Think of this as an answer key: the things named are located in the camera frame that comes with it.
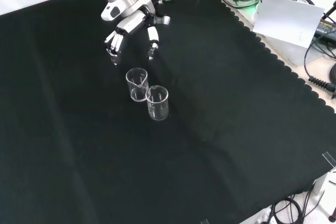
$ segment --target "robotic arm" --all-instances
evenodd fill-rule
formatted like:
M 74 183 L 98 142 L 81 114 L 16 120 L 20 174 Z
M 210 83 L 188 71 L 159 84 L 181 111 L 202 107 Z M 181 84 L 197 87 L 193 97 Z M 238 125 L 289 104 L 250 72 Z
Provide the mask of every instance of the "robotic arm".
M 120 62 L 124 36 L 132 34 L 142 26 L 147 26 L 150 49 L 147 57 L 153 58 L 158 49 L 159 36 L 155 24 L 166 24 L 170 22 L 167 16 L 156 17 L 155 8 L 151 0 L 108 0 L 101 17 L 103 20 L 112 21 L 118 16 L 124 18 L 105 40 L 104 46 L 110 54 L 112 62 L 116 65 Z

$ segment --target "tape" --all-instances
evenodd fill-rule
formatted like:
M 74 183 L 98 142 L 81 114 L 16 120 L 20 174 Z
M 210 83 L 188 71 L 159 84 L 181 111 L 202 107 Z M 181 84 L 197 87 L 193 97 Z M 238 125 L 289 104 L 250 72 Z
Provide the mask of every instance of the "tape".
M 208 219 L 202 220 L 201 224 L 209 224 Z
M 329 152 L 323 153 L 322 156 L 328 161 L 329 164 L 332 165 L 332 168 L 336 167 L 336 161 L 333 157 L 329 154 Z

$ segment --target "white table surface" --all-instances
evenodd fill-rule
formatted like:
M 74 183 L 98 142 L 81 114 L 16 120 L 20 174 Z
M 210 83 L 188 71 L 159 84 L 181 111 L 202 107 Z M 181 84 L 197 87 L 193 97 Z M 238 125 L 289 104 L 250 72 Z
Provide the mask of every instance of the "white table surface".
M 324 7 L 326 10 L 330 9 L 332 7 L 332 4 L 336 0 L 312 0 L 316 5 Z M 231 8 L 232 11 L 235 12 L 236 16 L 239 17 L 239 20 L 244 22 L 245 26 L 249 27 L 251 30 L 253 29 L 252 24 L 237 10 Z M 333 13 L 331 16 L 332 18 L 336 19 L 336 12 Z M 320 87 L 317 87 L 315 85 L 311 85 L 310 82 L 308 82 L 308 76 L 305 72 L 304 67 L 295 68 L 290 62 L 286 61 L 285 57 L 281 55 L 279 51 L 277 51 L 266 39 L 264 36 L 259 36 L 261 38 L 261 41 L 265 43 L 266 47 L 271 50 L 273 54 L 276 54 L 278 56 L 278 59 L 282 60 L 286 66 L 290 67 L 293 72 L 295 72 L 299 78 L 305 80 L 305 82 L 312 87 L 312 90 L 316 92 L 319 95 L 319 98 L 323 99 L 326 103 L 326 105 L 334 108 L 336 111 L 336 99 L 331 99 L 331 93 L 325 92 L 325 90 L 322 90 Z M 336 61 L 330 59 L 328 56 L 323 56 L 320 59 L 317 59 L 309 64 L 307 64 L 307 68 L 309 73 L 321 80 L 328 81 L 329 82 L 329 71 L 331 67 L 336 63 Z

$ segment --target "glass beaker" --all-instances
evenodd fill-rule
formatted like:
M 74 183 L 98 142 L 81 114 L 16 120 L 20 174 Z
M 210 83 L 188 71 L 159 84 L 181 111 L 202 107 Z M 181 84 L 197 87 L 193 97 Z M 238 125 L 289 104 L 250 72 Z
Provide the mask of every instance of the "glass beaker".
M 131 98 L 135 102 L 146 100 L 148 89 L 148 74 L 143 68 L 132 68 L 126 73 L 126 81 L 130 90 Z
M 163 120 L 169 114 L 168 91 L 162 86 L 151 86 L 146 92 L 149 116 L 154 120 Z

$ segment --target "table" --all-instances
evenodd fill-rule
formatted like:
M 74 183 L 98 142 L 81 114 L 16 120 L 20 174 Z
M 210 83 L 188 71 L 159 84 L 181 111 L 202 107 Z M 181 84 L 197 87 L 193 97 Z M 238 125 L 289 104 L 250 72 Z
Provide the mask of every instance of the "table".
M 329 169 L 333 113 L 219 1 L 176 0 L 160 57 L 141 57 L 141 30 L 116 69 L 105 5 L 52 0 L 0 19 L 4 222 L 234 224 Z M 170 92 L 161 123 L 129 98 L 136 66 Z
M 324 7 L 326 10 L 330 9 L 333 2 L 335 0 L 312 0 L 316 5 Z M 245 18 L 240 12 L 237 10 L 231 8 L 231 10 L 235 13 L 236 16 L 239 17 L 239 20 L 241 20 L 245 26 L 253 29 L 253 25 L 251 22 Z M 336 13 L 333 13 L 332 18 L 336 18 Z M 319 98 L 321 98 L 326 105 L 332 107 L 336 111 L 336 100 L 331 99 L 331 94 L 325 92 L 320 87 L 317 87 L 315 85 L 312 85 L 308 81 L 307 74 L 305 72 L 304 67 L 295 67 L 291 62 L 286 60 L 286 57 L 282 56 L 282 54 L 275 49 L 275 47 L 272 45 L 271 41 L 268 41 L 264 36 L 259 36 L 263 43 L 267 45 L 267 47 L 278 56 L 280 60 L 284 62 L 284 64 L 291 68 L 293 72 L 295 72 L 299 78 L 305 80 L 305 82 L 312 88 L 312 91 L 316 92 L 319 95 Z M 314 75 L 316 78 L 319 78 L 324 81 L 329 81 L 329 71 L 332 68 L 332 66 L 335 64 L 335 61 L 330 59 L 328 56 L 322 56 L 321 58 L 314 60 L 313 62 L 307 64 L 307 67 L 309 69 L 309 72 Z
M 326 10 L 328 10 L 331 6 L 334 0 L 313 0 L 315 4 L 319 6 L 324 6 Z M 244 25 L 249 27 L 251 30 L 253 29 L 253 17 L 250 15 L 249 11 L 241 10 L 238 11 L 236 9 L 230 8 L 231 11 L 235 13 L 236 16 L 239 17 L 239 20 L 244 22 Z M 331 100 L 331 94 L 328 92 L 325 92 L 320 87 L 317 87 L 315 85 L 312 85 L 308 81 L 307 74 L 305 72 L 305 69 L 303 66 L 297 67 L 294 66 L 291 62 L 289 62 L 286 57 L 284 57 L 279 50 L 275 49 L 272 42 L 275 42 L 274 39 L 267 39 L 263 35 L 259 35 L 262 42 L 266 44 L 266 46 L 278 56 L 278 59 L 282 60 L 286 66 L 291 67 L 291 70 L 295 72 L 299 78 L 305 80 L 306 84 L 308 84 L 312 91 L 316 92 L 319 95 L 319 98 L 323 99 L 326 105 L 332 107 L 336 113 L 336 100 Z M 334 66 L 335 61 L 330 59 L 328 56 L 322 55 L 321 58 L 314 60 L 313 62 L 307 64 L 307 67 L 311 74 L 313 74 L 316 78 L 319 78 L 321 80 L 329 81 L 329 71 Z M 316 187 L 314 189 L 315 195 L 319 196 L 321 192 L 323 191 L 325 184 L 329 180 L 329 174 L 325 174 L 322 177 L 320 177 L 317 180 Z M 255 221 L 265 213 L 265 209 L 261 210 L 259 213 L 255 214 L 254 216 L 250 217 L 246 221 L 242 222 L 242 224 L 254 224 Z

